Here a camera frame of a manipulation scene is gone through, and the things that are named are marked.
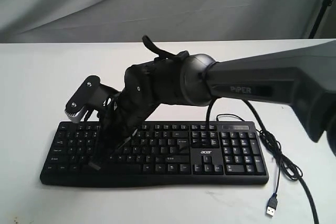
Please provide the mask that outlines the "black cloth-covered gripper body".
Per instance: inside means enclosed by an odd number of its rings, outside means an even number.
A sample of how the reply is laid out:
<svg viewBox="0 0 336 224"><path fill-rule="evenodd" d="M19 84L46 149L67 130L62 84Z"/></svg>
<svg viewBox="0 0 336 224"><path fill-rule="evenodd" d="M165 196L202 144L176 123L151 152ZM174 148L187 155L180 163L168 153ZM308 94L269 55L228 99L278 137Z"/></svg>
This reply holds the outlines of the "black cloth-covered gripper body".
<svg viewBox="0 0 336 224"><path fill-rule="evenodd" d="M160 104L188 105L183 89L182 59L155 59L128 67L123 90L112 96L100 117L98 150L119 148Z"/></svg>

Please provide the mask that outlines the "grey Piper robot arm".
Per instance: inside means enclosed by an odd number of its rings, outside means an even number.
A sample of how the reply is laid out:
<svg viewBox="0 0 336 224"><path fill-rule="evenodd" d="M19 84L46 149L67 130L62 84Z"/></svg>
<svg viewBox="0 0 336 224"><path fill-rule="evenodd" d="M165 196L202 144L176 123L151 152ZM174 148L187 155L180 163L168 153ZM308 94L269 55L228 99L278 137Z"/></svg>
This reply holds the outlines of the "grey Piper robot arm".
<svg viewBox="0 0 336 224"><path fill-rule="evenodd" d="M167 52L148 36L142 41L155 58L130 66L124 89L108 96L99 112L93 168L100 169L159 105L209 107L219 98L289 105L312 141L326 134L335 150L335 42L218 62L206 54Z"/></svg>

